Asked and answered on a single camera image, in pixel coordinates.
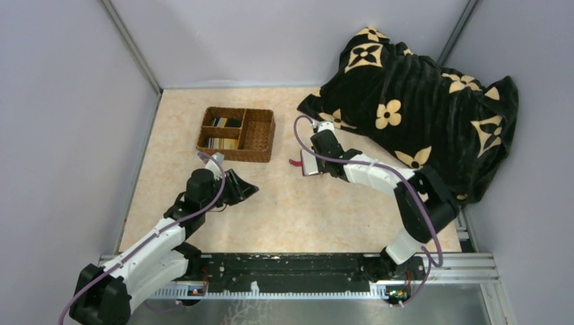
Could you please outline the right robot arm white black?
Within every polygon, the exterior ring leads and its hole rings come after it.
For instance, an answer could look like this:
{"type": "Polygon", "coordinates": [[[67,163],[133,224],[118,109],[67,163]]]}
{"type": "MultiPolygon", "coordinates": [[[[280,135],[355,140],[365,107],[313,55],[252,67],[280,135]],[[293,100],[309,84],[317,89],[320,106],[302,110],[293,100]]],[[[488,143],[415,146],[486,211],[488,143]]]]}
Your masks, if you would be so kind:
{"type": "Polygon", "coordinates": [[[432,167],[394,168],[360,150],[344,150],[329,129],[313,134],[311,142],[301,149],[305,176],[327,173],[395,197],[403,226],[381,252],[385,264],[404,264],[430,241],[440,245],[437,234],[459,215],[460,207],[432,167]]]}

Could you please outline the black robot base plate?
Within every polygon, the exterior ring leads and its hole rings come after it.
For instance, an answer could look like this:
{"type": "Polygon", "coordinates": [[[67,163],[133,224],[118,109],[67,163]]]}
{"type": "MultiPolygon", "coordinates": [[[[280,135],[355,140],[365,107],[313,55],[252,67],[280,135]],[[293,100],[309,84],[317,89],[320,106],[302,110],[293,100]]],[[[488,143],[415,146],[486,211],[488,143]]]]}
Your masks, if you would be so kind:
{"type": "Polygon", "coordinates": [[[412,286],[426,273],[421,257],[390,267],[378,253],[211,253],[195,263],[180,280],[198,281],[208,293],[231,294],[368,293],[379,281],[412,286]]]}

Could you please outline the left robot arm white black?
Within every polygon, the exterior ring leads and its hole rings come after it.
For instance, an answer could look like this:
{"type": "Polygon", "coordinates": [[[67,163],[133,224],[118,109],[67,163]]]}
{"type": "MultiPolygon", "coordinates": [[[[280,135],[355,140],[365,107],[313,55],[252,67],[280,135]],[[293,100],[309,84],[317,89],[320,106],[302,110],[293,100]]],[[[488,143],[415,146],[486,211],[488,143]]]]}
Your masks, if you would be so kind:
{"type": "Polygon", "coordinates": [[[197,169],[163,218],[132,247],[101,266],[79,274],[65,314],[80,324],[126,324],[133,312],[170,281],[201,274],[201,250],[187,239],[212,208],[244,202],[259,187],[234,170],[197,169]]]}

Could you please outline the red leather card holder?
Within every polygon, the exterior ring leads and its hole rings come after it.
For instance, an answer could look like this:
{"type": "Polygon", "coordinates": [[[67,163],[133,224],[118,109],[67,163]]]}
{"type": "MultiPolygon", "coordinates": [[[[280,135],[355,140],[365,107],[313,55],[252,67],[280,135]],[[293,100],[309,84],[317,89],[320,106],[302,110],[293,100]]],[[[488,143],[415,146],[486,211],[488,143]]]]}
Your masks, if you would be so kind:
{"type": "Polygon", "coordinates": [[[300,158],[298,160],[290,158],[288,162],[294,167],[300,167],[303,177],[320,174],[316,157],[305,150],[300,150],[300,158]]]}

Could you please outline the brown wicker basket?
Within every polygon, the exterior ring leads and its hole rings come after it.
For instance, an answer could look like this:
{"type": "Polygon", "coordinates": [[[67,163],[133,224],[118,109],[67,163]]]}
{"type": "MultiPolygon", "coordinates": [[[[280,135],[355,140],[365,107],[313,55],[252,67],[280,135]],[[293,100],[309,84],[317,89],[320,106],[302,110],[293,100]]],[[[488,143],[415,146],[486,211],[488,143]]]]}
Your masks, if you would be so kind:
{"type": "Polygon", "coordinates": [[[200,152],[222,153],[227,160],[268,163],[271,160],[275,135],[275,115],[272,110],[256,108],[208,107],[200,125],[196,149],[200,152]],[[240,128],[210,127],[215,117],[242,120],[240,128]],[[239,140],[237,150],[216,150],[204,147],[208,137],[232,138],[239,140]]]}

